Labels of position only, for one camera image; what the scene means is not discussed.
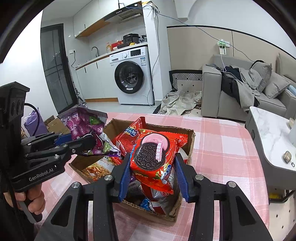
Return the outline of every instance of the table leg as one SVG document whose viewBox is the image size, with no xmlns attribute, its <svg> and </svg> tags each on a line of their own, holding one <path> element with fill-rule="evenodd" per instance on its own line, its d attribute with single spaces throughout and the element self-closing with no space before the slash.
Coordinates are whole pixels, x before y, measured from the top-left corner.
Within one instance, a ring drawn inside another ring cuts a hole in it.
<svg viewBox="0 0 296 241">
<path fill-rule="evenodd" d="M 269 198 L 268 201 L 269 203 L 284 203 L 289 199 L 290 196 L 293 195 L 294 192 L 295 192 L 294 190 L 293 191 L 286 190 L 286 195 L 283 198 L 281 199 Z"/>
</svg>

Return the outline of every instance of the white floor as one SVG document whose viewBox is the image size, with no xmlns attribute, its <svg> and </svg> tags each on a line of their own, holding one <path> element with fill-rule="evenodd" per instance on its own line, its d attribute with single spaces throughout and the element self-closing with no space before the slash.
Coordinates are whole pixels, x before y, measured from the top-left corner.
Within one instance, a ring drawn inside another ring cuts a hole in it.
<svg viewBox="0 0 296 241">
<path fill-rule="evenodd" d="M 157 106 L 127 105 L 119 104 L 118 102 L 94 102 L 87 103 L 87 107 L 103 112 L 152 114 Z M 200 112 L 201 110 L 193 109 L 189 114 L 185 114 L 185 116 L 201 117 Z M 269 217 L 269 232 L 273 240 L 283 241 L 296 220 L 296 202 L 294 202 L 294 196 L 291 196 L 284 204 L 271 203 L 269 205 Z"/>
</svg>

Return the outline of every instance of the screw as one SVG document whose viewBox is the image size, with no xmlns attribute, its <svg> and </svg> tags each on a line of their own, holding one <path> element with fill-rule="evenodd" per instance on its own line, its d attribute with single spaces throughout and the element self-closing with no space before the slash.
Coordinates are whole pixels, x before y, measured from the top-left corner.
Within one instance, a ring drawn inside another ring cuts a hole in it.
<svg viewBox="0 0 296 241">
<path fill-rule="evenodd" d="M 235 182 L 233 182 L 233 181 L 230 181 L 228 183 L 228 186 L 230 186 L 231 188 L 235 188 L 237 186 L 237 184 Z"/>
<path fill-rule="evenodd" d="M 201 174 L 197 174 L 197 175 L 195 176 L 195 179 L 201 181 L 202 179 L 204 179 L 204 176 L 201 175 Z"/>
<path fill-rule="evenodd" d="M 106 176 L 104 176 L 104 179 L 105 179 L 106 181 L 110 181 L 110 180 L 112 180 L 112 178 L 113 178 L 112 175 L 106 175 Z"/>
<path fill-rule="evenodd" d="M 80 186 L 80 183 L 79 182 L 74 182 L 71 185 L 71 187 L 73 187 L 73 188 L 78 188 L 79 186 Z"/>
</svg>

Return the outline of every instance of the sofa armrest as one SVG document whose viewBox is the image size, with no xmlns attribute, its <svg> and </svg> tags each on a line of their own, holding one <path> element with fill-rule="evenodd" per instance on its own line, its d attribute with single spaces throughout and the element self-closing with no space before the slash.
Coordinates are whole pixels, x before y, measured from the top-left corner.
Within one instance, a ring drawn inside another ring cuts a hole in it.
<svg viewBox="0 0 296 241">
<path fill-rule="evenodd" d="M 288 89 L 286 89 L 277 98 L 287 108 L 287 111 L 286 111 L 286 114 L 285 114 L 284 117 L 286 119 L 290 119 L 290 118 L 295 119 L 295 114 L 296 114 L 296 96 L 294 94 L 292 94 L 291 91 L 289 91 Z"/>
<path fill-rule="evenodd" d="M 217 117 L 221 93 L 221 72 L 214 67 L 202 67 L 202 116 Z"/>
</svg>

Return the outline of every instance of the hand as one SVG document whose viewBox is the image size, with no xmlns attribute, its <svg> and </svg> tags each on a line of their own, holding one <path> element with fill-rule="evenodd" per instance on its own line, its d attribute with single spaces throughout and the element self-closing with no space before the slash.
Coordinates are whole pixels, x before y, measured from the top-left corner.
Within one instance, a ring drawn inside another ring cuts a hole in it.
<svg viewBox="0 0 296 241">
<path fill-rule="evenodd" d="M 32 202 L 28 206 L 28 210 L 32 213 L 35 213 L 36 215 L 43 212 L 45 208 L 45 199 L 44 199 L 44 193 L 41 190 L 42 184 L 38 184 L 27 192 L 27 198 L 32 200 Z M 4 193 L 5 199 L 7 203 L 13 207 L 11 196 L 8 192 Z M 17 201 L 25 201 L 26 200 L 26 194 L 24 192 L 17 193 L 15 192 L 15 198 Z"/>
</svg>

